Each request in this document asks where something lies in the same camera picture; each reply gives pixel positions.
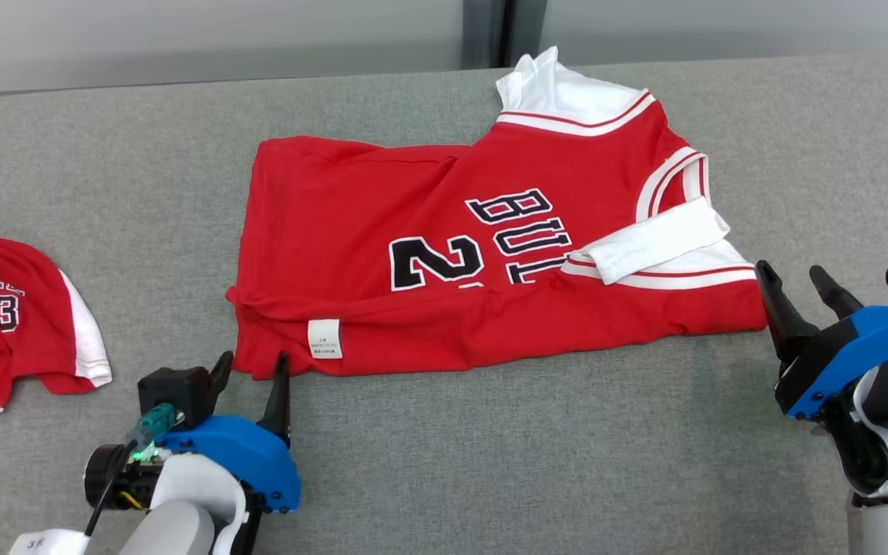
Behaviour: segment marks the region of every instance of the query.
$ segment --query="white wall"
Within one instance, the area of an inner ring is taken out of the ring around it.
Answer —
[[[888,0],[549,0],[549,45],[570,64],[888,54]]]
[[[0,0],[0,91],[457,69],[462,0]],[[549,0],[570,64],[888,54],[888,0]]]
[[[457,69],[461,0],[0,0],[0,91]]]

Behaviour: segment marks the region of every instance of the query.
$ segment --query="gray cushion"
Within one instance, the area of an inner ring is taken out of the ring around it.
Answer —
[[[810,319],[833,319],[808,284],[813,263],[888,303],[888,59],[584,71],[661,99],[711,154],[732,242],[771,260]],[[22,531],[85,526],[84,463],[138,418],[139,377],[233,347],[223,294],[258,142],[475,141],[501,74],[0,98],[0,236],[69,274],[116,375],[80,396],[15,387],[0,415],[0,553]],[[769,338],[751,333],[454,375],[296,378],[303,503],[262,520],[257,553],[845,553],[834,450],[779,413],[775,373]],[[267,394],[234,376],[219,413],[258,418]],[[140,519],[103,514],[89,552],[116,553]]]

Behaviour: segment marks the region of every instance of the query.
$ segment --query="basketball jersey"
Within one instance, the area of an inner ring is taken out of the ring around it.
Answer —
[[[56,394],[112,381],[101,331],[74,285],[43,253],[0,238],[0,412],[13,379],[28,375]]]
[[[760,330],[755,275],[711,207],[708,158],[648,91],[557,50],[498,81],[473,145],[289,137],[254,161],[236,368],[464,370]]]

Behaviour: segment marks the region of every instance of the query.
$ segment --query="black cable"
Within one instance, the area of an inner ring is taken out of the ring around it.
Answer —
[[[112,495],[112,487],[116,485],[116,478],[119,478],[119,472],[126,468],[126,463],[130,460],[131,454],[133,454],[133,447],[137,446],[138,442],[135,439],[131,439],[128,443],[126,443],[126,452],[119,458],[119,464],[109,468],[109,477],[105,480],[105,489],[102,489],[102,495],[98,498],[98,503],[95,503],[95,512],[91,513],[91,520],[88,520],[88,527],[84,529],[84,535],[86,537],[91,537],[91,534],[95,533],[95,525],[98,524],[98,519],[102,516],[102,510],[105,509],[105,502],[108,501],[109,495]]]

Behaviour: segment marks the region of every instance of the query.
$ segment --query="robotic arm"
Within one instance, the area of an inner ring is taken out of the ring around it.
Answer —
[[[776,401],[834,440],[852,488],[850,553],[888,555],[888,306],[863,306],[824,268],[811,267],[814,287],[839,317],[819,330],[783,294],[769,263],[755,273],[780,361]]]
[[[279,355],[264,417],[213,415],[232,354],[206,368],[160,368],[138,383],[142,418],[125,445],[100,446],[85,468],[95,512],[84,533],[22,534],[12,554],[80,555],[102,510],[145,510],[124,555],[251,555],[262,513],[294,512],[289,368]]]

